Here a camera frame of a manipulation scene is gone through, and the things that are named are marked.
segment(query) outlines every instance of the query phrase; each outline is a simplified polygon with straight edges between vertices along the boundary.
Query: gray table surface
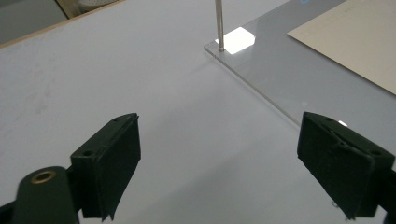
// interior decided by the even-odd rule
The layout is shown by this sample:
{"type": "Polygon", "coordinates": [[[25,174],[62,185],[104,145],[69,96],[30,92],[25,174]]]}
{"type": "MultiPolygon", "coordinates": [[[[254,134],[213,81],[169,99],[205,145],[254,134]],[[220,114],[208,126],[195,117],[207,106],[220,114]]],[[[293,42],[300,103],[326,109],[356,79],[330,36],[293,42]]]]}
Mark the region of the gray table surface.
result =
{"type": "MultiPolygon", "coordinates": [[[[282,3],[226,1],[225,31],[282,3]]],[[[127,0],[0,49],[0,204],[136,112],[142,161],[113,223],[344,223],[299,128],[203,50],[215,37],[214,1],[127,0]]]]}

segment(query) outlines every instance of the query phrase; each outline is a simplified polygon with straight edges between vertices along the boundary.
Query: screw hole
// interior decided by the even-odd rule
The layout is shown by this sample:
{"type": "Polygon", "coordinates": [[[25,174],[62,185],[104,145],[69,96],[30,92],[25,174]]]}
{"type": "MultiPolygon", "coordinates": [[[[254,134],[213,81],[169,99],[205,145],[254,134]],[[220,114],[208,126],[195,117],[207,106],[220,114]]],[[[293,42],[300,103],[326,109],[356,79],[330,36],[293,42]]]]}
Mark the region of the screw hole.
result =
{"type": "Polygon", "coordinates": [[[82,155],[84,156],[91,156],[92,155],[92,151],[85,151],[84,153],[82,153],[82,155]]]}
{"type": "Polygon", "coordinates": [[[42,184],[51,180],[55,176],[56,173],[54,171],[43,171],[33,176],[31,182],[33,184],[42,184]]]}

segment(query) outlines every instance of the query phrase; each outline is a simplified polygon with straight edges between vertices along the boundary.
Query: metal rod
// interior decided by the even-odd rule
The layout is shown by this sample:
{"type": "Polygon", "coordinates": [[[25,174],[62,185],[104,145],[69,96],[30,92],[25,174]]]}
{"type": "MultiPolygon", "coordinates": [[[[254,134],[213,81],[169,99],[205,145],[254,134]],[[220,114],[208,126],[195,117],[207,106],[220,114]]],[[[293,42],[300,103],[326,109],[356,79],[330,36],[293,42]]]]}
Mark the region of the metal rod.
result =
{"type": "Polygon", "coordinates": [[[216,0],[216,16],[218,19],[219,51],[224,51],[224,31],[221,0],[216,0]]]}

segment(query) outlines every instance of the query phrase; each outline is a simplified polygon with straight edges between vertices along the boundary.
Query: paper sheet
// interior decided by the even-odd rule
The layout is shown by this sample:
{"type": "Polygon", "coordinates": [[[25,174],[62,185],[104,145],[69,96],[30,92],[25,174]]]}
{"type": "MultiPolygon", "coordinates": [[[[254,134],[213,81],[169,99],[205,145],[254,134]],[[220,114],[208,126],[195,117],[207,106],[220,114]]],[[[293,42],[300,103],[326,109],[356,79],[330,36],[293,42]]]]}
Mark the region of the paper sheet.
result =
{"type": "Polygon", "coordinates": [[[348,0],[289,35],[396,94],[395,23],[395,0],[348,0]]]}

